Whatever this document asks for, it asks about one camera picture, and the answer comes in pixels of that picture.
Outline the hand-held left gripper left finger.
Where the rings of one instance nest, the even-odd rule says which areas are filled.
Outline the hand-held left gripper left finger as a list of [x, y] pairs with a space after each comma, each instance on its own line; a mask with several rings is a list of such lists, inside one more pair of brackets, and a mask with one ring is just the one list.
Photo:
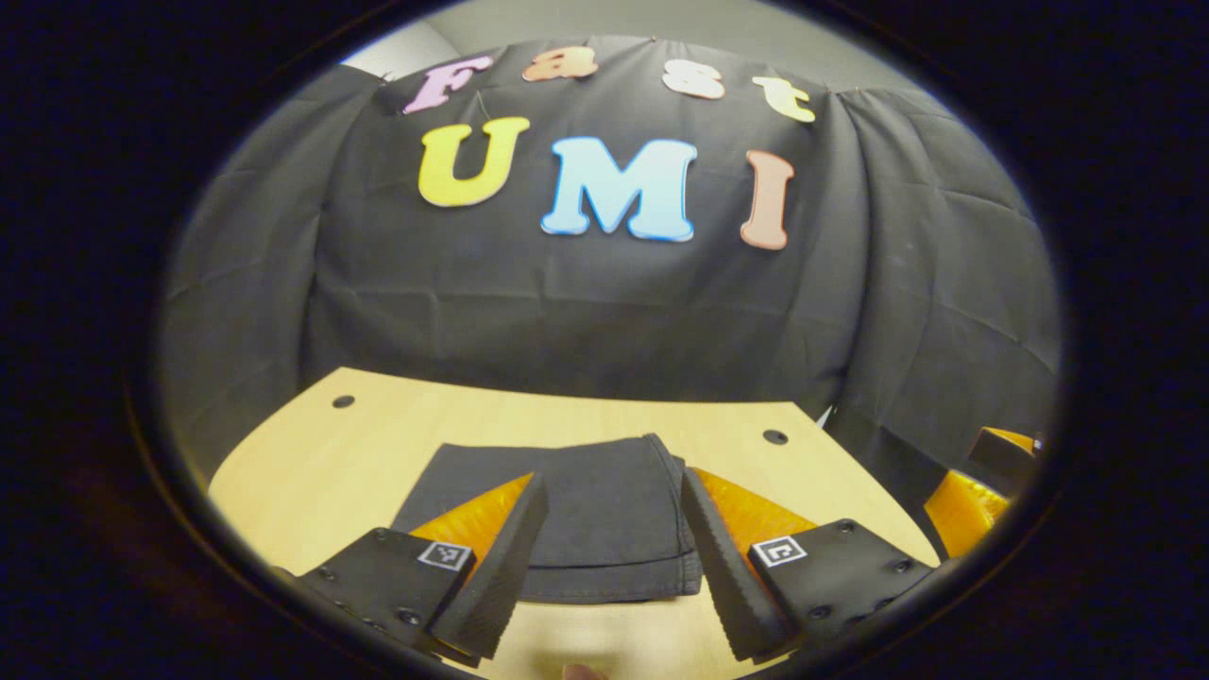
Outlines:
[[310, 606], [381, 646], [461, 664], [494, 657], [550, 503], [543, 476], [494, 486], [418, 528], [374, 528], [302, 574]]

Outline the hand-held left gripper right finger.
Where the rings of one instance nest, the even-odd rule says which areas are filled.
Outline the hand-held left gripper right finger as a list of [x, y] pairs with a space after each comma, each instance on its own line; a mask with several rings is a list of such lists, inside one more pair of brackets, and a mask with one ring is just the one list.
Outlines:
[[808, 520], [707, 469], [686, 469], [681, 507], [737, 661], [851, 636], [932, 574], [860, 521]]

